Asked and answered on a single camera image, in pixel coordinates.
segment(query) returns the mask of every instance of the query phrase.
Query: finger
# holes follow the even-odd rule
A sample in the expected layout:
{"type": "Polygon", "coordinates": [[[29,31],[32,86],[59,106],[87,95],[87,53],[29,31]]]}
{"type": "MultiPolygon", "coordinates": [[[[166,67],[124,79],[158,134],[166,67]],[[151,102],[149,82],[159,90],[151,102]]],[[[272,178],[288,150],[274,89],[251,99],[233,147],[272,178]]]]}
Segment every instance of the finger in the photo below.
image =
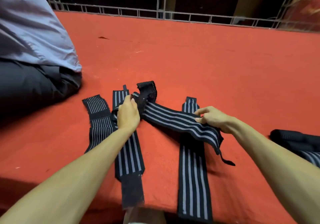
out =
{"type": "Polygon", "coordinates": [[[136,101],[134,100],[134,98],[131,99],[131,104],[132,104],[134,109],[138,109],[138,105],[137,105],[136,101]]]}
{"type": "Polygon", "coordinates": [[[207,121],[204,117],[201,118],[194,118],[195,121],[197,121],[200,124],[205,124],[207,121]]]}
{"type": "Polygon", "coordinates": [[[197,111],[194,112],[194,114],[201,115],[208,112],[209,112],[209,107],[205,107],[205,108],[198,109],[197,111]]]}
{"type": "Polygon", "coordinates": [[[124,98],[123,103],[124,103],[124,104],[130,103],[130,98],[131,98],[131,95],[127,95],[127,96],[124,98]]]}

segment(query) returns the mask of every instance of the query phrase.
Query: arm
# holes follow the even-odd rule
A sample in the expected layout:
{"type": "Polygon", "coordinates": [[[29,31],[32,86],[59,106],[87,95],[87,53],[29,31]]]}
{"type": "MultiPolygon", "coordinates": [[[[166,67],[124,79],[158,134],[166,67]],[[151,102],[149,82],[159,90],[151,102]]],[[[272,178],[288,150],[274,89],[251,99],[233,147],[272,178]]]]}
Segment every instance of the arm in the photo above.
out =
{"type": "Polygon", "coordinates": [[[297,223],[319,223],[319,168],[214,107],[199,109],[195,114],[204,114],[202,118],[195,118],[197,122],[221,128],[237,139],[297,223]]]}
{"type": "Polygon", "coordinates": [[[129,95],[119,107],[118,130],[31,190],[0,218],[0,224],[79,223],[139,121],[137,104],[129,95]]]}

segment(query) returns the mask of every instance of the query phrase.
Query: red carpet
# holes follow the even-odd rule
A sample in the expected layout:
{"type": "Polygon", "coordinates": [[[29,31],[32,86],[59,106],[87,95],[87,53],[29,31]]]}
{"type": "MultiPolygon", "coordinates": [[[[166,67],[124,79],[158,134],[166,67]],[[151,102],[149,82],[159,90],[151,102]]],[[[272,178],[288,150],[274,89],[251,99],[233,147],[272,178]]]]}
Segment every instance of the red carpet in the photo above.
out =
{"type": "MultiPolygon", "coordinates": [[[[320,135],[317,34],[206,24],[57,13],[83,65],[83,88],[61,104],[9,124],[0,132],[0,209],[81,156],[89,142],[82,99],[154,80],[157,103],[180,110],[186,96],[213,105],[268,135],[273,129],[320,135]]],[[[179,145],[142,121],[145,204],[177,210],[179,145]]],[[[225,223],[294,223],[251,158],[229,135],[224,165],[206,144],[213,217],[225,223]]],[[[121,185],[112,165],[86,223],[111,221],[121,185]]]]}

